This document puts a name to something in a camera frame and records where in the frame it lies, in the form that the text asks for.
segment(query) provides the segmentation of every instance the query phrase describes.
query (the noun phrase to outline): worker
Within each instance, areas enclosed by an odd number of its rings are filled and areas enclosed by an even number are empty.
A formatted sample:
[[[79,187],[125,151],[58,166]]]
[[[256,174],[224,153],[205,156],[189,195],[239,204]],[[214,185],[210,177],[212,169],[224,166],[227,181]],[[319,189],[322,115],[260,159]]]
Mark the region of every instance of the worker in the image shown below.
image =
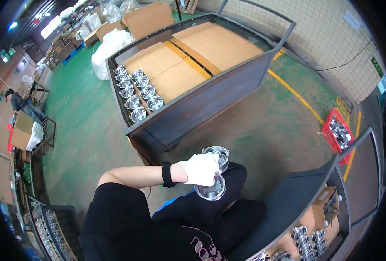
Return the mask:
[[[248,238],[265,212],[262,202],[239,199],[246,180],[244,166],[229,162],[223,173],[226,192],[219,200],[207,201],[192,192],[152,217],[139,190],[176,182],[212,186],[218,159],[209,152],[175,164],[104,173],[79,237],[85,259],[226,261],[226,254]]]
[[[13,113],[17,113],[22,110],[24,113],[33,118],[34,121],[42,124],[42,122],[46,119],[45,113],[36,108],[32,103],[22,99],[17,92],[14,92],[11,88],[6,91],[6,102],[10,100],[12,103]]]

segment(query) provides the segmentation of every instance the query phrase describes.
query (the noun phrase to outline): white glove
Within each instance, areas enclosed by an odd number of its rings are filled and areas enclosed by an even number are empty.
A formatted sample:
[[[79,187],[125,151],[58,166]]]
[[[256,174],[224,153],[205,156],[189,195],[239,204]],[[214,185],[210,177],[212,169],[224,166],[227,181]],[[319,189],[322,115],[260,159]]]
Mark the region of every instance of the white glove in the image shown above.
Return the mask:
[[[180,161],[187,174],[187,181],[184,184],[213,186],[215,173],[219,172],[218,159],[218,154],[208,152],[195,154],[187,161]]]

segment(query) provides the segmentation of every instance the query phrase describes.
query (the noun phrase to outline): black cap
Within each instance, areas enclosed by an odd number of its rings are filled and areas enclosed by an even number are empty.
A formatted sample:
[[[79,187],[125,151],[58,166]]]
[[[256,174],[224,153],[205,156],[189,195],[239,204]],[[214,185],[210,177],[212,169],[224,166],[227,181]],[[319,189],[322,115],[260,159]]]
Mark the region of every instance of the black cap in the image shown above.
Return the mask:
[[[6,102],[7,102],[7,96],[10,95],[10,94],[13,94],[13,93],[14,93],[14,91],[13,91],[12,89],[8,89],[8,90],[6,91],[6,94],[5,94],[5,96],[6,96]]]

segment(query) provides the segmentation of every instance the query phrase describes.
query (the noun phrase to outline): jeans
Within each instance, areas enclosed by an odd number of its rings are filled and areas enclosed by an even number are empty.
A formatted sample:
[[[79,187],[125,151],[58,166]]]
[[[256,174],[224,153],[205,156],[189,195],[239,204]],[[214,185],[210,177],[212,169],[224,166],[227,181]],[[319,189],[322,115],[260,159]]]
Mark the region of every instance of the jeans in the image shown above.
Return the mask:
[[[22,111],[25,112],[27,115],[33,118],[34,121],[38,122],[39,124],[42,124],[42,122],[45,120],[46,115],[41,110],[36,108],[32,103],[28,102],[23,108]]]
[[[247,176],[244,166],[229,162],[222,176],[226,192],[218,201],[207,201],[192,192],[157,211],[152,220],[199,228],[211,235],[222,253],[228,253],[259,225],[266,206],[261,201],[239,199]]]

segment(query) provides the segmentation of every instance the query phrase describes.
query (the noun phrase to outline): blue pallet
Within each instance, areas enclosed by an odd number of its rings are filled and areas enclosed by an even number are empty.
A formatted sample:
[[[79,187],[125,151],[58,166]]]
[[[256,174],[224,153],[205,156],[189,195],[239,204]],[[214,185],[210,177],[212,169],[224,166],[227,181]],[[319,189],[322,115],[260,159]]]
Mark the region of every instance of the blue pallet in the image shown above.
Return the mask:
[[[79,50],[81,50],[84,47],[84,42],[82,42],[77,48],[75,48],[74,51],[71,52],[70,55],[68,55],[67,58],[62,62],[62,64],[66,64]]]

